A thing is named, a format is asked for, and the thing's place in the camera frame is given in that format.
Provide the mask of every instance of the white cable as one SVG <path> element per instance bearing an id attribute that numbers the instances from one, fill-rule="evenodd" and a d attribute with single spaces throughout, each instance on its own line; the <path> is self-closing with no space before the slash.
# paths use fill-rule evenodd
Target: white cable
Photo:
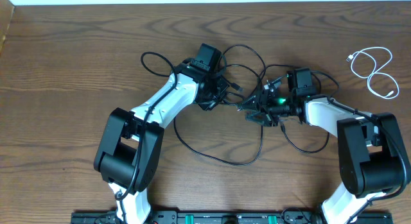
<path id="1" fill-rule="evenodd" d="M 377 68 L 377 61 L 375 61 L 374 57 L 372 57 L 370 54 L 364 52 L 364 51 L 367 51 L 367 50 L 370 50 L 370 49 L 384 49 L 385 51 L 387 51 L 387 52 L 390 54 L 390 59 L 389 59 L 385 64 L 383 64 L 379 69 L 376 70 L 376 68 Z M 360 76 L 358 73 L 356 73 L 356 72 L 354 71 L 354 68 L 353 68 L 354 61 L 356 60 L 356 58 L 357 58 L 357 56 L 358 56 L 359 54 L 365 54 L 366 56 L 368 56 L 369 58 L 371 58 L 372 61 L 374 61 L 374 69 L 372 70 L 372 72 L 371 72 L 370 75 L 368 75 L 368 76 Z M 368 90 L 370 90 L 370 92 L 373 93 L 374 95 L 379 96 L 379 97 L 381 97 L 381 98 L 383 98 L 383 99 L 394 99 L 394 98 L 396 98 L 396 97 L 399 95 L 399 86 L 398 86 L 397 81 L 396 81 L 392 76 L 390 76 L 390 75 L 387 74 L 387 73 L 380 73 L 380 70 L 383 69 L 389 62 L 391 62 L 391 60 L 392 60 L 392 53 L 391 53 L 390 50 L 388 50 L 388 49 L 385 48 L 385 47 L 368 47 L 368 48 L 364 48 L 364 49 L 361 50 L 361 51 L 356 51 L 356 52 L 354 52 L 352 55 L 349 55 L 348 58 L 347 58 L 347 61 L 348 61 L 348 62 L 351 61 L 351 71 L 352 71 L 356 76 L 358 76 L 358 77 L 360 77 L 360 78 L 362 78 L 362 79 L 367 79 L 367 87 L 368 87 Z M 391 95 L 393 95 L 393 93 L 394 93 L 393 90 L 390 91 L 386 96 L 382 96 L 381 94 L 378 94 L 376 91 L 374 91 L 374 90 L 371 88 L 371 78 L 372 78 L 374 75 L 376 75 L 376 74 L 382 74 L 382 75 L 384 75 L 384 76 L 388 76 L 388 77 L 396 84 L 397 94 L 395 94 L 395 96 L 391 96 Z"/>

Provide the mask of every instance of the wooden table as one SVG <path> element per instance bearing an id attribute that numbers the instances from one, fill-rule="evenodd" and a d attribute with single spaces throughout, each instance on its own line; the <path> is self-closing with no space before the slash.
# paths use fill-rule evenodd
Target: wooden table
<path id="1" fill-rule="evenodd" d="M 255 3 L 101 6 L 19 6 L 0 58 L 0 222 L 68 223 L 73 211 L 108 210 L 111 190 L 92 162 L 111 111 L 129 110 L 165 83 L 145 71 L 144 51 L 156 51 L 174 64 L 195 56 L 201 43 L 220 50 L 246 44 L 268 64 L 308 66 L 333 75 L 342 103 L 396 115 L 411 153 L 411 3 Z M 372 95 L 345 61 L 348 54 L 384 46 L 394 55 L 385 69 L 401 87 L 398 98 Z M 379 62 L 388 56 L 372 52 Z M 233 49 L 229 63 L 260 71 L 246 49 Z M 166 64 L 147 57 L 162 73 Z M 368 73 L 371 61 L 358 61 Z M 267 78 L 286 69 L 271 68 Z M 250 92 L 255 77 L 241 68 L 227 77 Z M 394 88 L 376 77 L 375 88 Z M 334 85 L 324 81 L 325 92 Z M 259 126 L 244 113 L 219 106 L 204 112 L 191 105 L 179 114 L 181 136 L 198 151 L 247 161 L 259 146 Z M 314 150 L 325 139 L 319 128 L 287 122 L 289 137 Z M 149 188 L 153 205 L 181 210 L 281 210 L 313 208 L 330 197 L 341 178 L 337 140 L 314 155 L 303 155 L 279 128 L 265 128 L 261 158 L 231 167 L 194 155 L 166 129 L 161 159 Z M 376 202 L 396 223 L 411 221 L 410 189 L 399 198 Z"/>

